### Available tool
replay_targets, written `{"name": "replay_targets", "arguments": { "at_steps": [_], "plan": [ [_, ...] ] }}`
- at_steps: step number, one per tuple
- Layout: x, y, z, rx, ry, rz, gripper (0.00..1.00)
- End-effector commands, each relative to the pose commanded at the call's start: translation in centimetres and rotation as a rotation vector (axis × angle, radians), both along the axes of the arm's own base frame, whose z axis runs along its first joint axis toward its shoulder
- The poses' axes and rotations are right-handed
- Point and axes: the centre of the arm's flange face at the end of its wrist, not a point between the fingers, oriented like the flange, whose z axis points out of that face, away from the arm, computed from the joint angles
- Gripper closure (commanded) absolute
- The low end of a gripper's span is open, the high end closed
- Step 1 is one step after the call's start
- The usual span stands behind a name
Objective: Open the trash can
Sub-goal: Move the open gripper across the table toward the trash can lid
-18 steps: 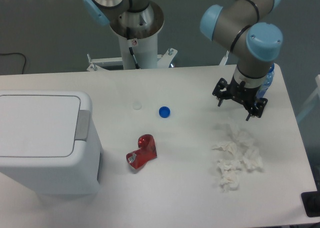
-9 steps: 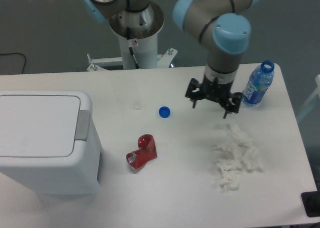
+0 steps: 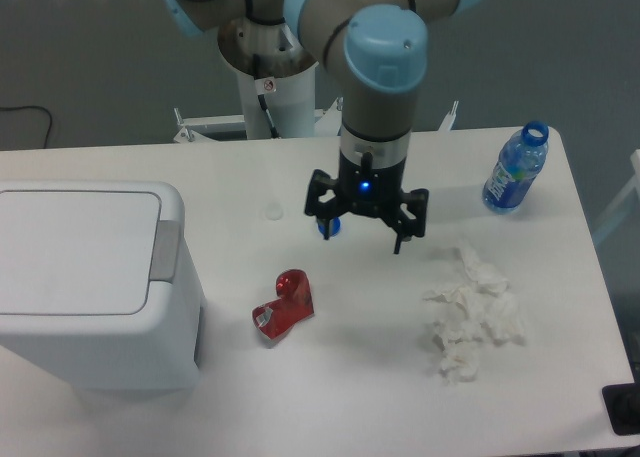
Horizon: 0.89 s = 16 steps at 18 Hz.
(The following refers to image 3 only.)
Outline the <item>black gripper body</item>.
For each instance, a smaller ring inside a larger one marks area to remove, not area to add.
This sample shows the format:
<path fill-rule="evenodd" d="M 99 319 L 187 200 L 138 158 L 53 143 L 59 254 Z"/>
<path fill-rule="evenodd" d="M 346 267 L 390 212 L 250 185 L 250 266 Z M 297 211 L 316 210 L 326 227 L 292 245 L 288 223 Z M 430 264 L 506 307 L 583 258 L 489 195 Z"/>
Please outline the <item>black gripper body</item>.
<path fill-rule="evenodd" d="M 390 141 L 340 138 L 338 183 L 350 212 L 396 218 L 407 152 L 407 136 Z"/>

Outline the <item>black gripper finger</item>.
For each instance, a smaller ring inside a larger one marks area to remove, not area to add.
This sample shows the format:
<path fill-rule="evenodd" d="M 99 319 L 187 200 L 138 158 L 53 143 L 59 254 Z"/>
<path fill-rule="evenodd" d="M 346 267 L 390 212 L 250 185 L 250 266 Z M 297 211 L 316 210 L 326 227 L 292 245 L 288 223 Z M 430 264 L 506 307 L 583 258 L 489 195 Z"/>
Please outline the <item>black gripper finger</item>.
<path fill-rule="evenodd" d="M 315 219 L 322 219 L 326 224 L 329 224 L 332 218 L 339 217 L 336 207 L 336 188 L 336 179 L 320 169 L 315 169 L 308 185 L 304 213 Z M 322 237 L 324 240 L 331 238 L 328 235 Z"/>
<path fill-rule="evenodd" d="M 393 207 L 394 222 L 392 229 L 396 233 L 393 253 L 398 255 L 403 242 L 413 237 L 423 238 L 426 234 L 429 191 L 425 188 L 410 192 L 400 191 L 399 200 Z"/>

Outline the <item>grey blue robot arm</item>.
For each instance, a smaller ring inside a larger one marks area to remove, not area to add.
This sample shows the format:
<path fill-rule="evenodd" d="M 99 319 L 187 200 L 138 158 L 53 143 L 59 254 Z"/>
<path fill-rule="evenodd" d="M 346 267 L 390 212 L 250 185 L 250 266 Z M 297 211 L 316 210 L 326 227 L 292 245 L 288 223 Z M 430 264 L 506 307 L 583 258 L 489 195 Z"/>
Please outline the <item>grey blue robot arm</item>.
<path fill-rule="evenodd" d="M 427 70 L 427 26 L 481 0 L 165 0 L 190 32 L 219 30 L 223 49 L 257 77 L 311 64 L 343 96 L 336 177 L 315 170 L 305 213 L 323 229 L 346 213 L 379 219 L 398 242 L 423 237 L 429 193 L 402 179 L 419 88 Z"/>

